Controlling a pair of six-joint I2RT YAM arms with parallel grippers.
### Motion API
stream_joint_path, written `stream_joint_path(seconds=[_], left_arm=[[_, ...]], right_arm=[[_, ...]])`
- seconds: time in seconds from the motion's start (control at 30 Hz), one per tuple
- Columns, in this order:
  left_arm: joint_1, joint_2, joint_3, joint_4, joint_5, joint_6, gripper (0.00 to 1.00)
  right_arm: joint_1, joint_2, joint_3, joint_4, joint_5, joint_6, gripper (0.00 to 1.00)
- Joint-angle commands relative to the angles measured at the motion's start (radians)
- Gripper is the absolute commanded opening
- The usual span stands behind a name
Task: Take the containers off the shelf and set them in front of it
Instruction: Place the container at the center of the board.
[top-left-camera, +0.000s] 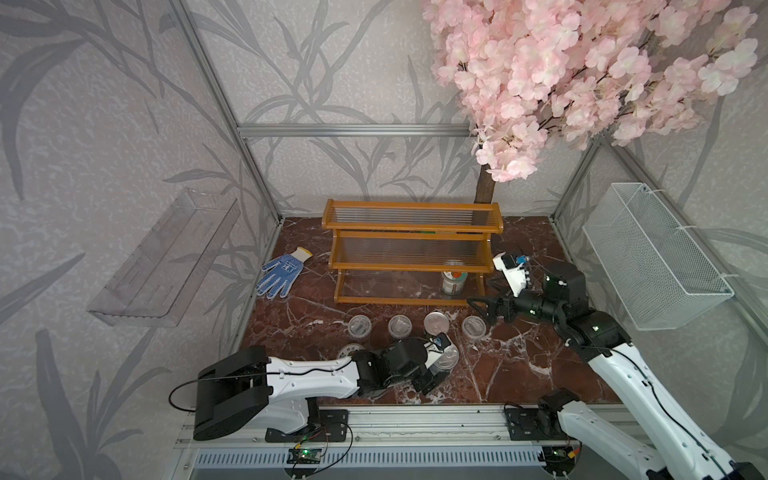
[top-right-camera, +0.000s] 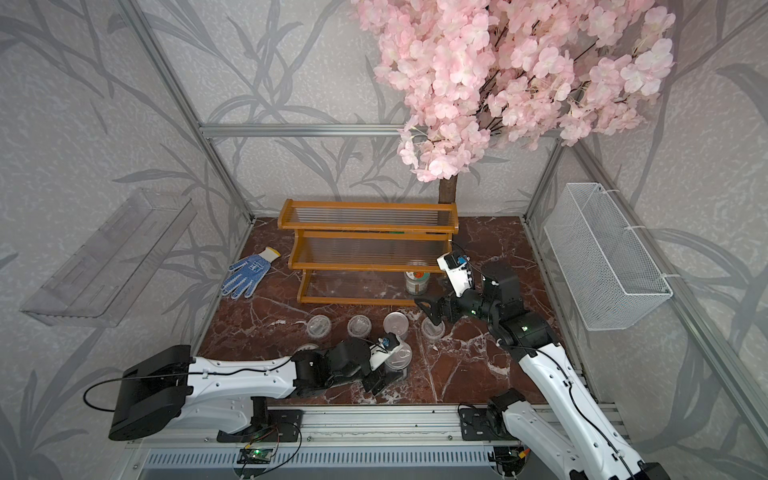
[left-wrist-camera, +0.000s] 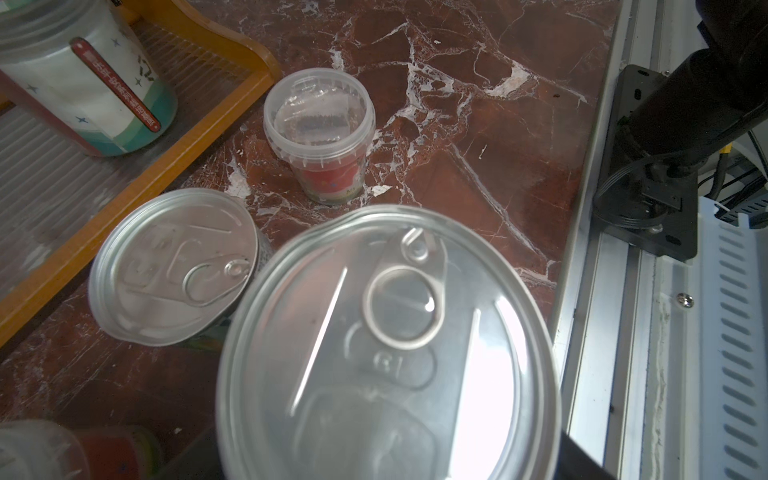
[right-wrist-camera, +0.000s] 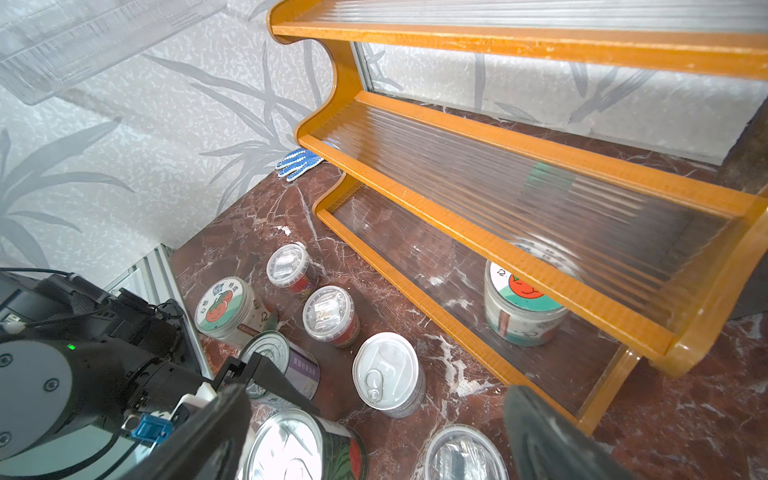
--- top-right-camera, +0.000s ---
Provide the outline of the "silver tin can green label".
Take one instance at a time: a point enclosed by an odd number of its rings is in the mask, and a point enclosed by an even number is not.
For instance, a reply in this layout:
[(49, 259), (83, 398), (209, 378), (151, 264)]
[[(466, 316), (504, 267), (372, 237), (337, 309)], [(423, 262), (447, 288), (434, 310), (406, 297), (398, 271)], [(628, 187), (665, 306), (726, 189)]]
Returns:
[(405, 340), (409, 330), (409, 318), (402, 312), (394, 311), (387, 314), (383, 320), (383, 329), (386, 333), (396, 335)]

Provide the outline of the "orange wooden three-tier shelf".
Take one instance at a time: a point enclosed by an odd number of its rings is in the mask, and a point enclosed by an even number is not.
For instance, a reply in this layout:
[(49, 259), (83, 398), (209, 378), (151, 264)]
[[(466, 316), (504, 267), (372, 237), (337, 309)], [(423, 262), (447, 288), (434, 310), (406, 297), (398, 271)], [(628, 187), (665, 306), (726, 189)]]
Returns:
[(457, 206), (288, 199), (278, 227), (294, 232), (288, 266), (304, 304), (411, 306), (407, 272), (441, 272), (459, 232)]

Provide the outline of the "clear seed jar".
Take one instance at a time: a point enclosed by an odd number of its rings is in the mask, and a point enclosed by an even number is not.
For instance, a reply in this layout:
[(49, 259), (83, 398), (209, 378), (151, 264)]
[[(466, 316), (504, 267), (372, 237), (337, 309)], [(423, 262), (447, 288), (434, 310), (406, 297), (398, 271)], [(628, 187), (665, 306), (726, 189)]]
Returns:
[(372, 322), (365, 315), (354, 315), (347, 323), (347, 333), (350, 337), (367, 339), (372, 331)]
[(306, 323), (307, 335), (314, 340), (326, 338), (332, 329), (332, 322), (326, 315), (315, 315)]

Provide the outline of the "jar red green label bottom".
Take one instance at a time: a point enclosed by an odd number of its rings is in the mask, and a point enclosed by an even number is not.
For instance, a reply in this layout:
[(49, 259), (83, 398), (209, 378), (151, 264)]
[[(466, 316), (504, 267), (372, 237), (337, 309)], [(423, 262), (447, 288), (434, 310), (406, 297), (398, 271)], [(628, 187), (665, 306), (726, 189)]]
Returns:
[(408, 266), (409, 270), (404, 273), (406, 290), (411, 296), (422, 295), (430, 279), (430, 273), (426, 270), (428, 264), (421, 260), (411, 260)]

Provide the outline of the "clear seed jar shelf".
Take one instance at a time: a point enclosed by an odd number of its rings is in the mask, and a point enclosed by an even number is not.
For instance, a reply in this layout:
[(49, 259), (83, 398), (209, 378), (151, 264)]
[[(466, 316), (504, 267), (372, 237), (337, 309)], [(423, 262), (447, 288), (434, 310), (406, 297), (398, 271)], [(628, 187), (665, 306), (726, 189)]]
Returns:
[(445, 335), (445, 324), (435, 325), (430, 319), (426, 318), (421, 324), (421, 333), (428, 342), (437, 342)]

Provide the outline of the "jar with red green lid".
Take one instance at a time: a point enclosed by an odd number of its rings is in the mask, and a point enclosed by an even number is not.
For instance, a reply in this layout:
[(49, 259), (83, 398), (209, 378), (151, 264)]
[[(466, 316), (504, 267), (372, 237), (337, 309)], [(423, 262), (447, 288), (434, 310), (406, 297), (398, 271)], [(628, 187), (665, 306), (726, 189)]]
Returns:
[(318, 346), (317, 344), (314, 344), (314, 343), (307, 343), (307, 344), (304, 344), (304, 345), (301, 345), (300, 347), (298, 347), (298, 348), (296, 349), (296, 352), (300, 352), (300, 351), (312, 351), (312, 350), (317, 350), (318, 348), (319, 348), (319, 346)]

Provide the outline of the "tall can green white label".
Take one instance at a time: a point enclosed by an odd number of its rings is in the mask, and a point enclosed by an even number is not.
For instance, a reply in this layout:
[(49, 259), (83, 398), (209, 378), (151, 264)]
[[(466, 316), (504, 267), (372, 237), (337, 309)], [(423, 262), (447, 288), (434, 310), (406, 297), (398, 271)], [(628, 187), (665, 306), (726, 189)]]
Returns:
[(413, 350), (406, 342), (401, 342), (398, 349), (392, 353), (385, 361), (385, 366), (389, 372), (402, 372), (411, 364)]

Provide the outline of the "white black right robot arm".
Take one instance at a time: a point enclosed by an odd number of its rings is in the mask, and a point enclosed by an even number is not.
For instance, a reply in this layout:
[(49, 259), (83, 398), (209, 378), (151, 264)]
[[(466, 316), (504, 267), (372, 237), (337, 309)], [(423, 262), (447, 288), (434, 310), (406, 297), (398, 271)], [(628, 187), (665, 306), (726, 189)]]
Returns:
[(560, 479), (666, 479), (623, 438), (581, 382), (549, 323), (526, 308), (518, 275), (501, 262), (481, 272), (475, 289), (468, 258), (446, 253), (437, 260), (453, 289), (415, 303), (434, 325), (474, 317), (486, 323), (497, 346), (515, 360), (543, 394), (561, 427), (543, 420), (515, 389), (492, 398), (487, 420), (499, 434), (518, 439)]

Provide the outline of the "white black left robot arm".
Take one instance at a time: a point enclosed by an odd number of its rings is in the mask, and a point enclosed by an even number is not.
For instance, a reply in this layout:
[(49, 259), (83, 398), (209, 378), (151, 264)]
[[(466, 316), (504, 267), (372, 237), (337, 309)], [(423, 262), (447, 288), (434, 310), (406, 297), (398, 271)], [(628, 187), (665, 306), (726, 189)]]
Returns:
[(269, 425), (268, 399), (311, 398), (355, 382), (378, 394), (397, 378), (386, 361), (403, 350), (392, 333), (251, 362), (195, 357), (190, 346), (175, 345), (124, 371), (108, 437), (129, 441), (171, 428), (245, 439)]

